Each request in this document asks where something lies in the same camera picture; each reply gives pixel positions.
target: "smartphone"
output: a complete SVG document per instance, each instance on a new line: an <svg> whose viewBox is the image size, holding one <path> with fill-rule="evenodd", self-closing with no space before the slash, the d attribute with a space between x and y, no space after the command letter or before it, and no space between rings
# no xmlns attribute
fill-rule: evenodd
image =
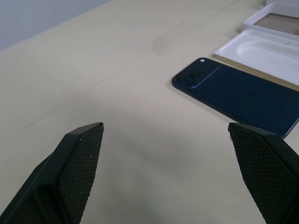
<svg viewBox="0 0 299 224"><path fill-rule="evenodd" d="M299 119L299 92L208 58L183 69L172 84L239 123L282 138Z"/></svg>

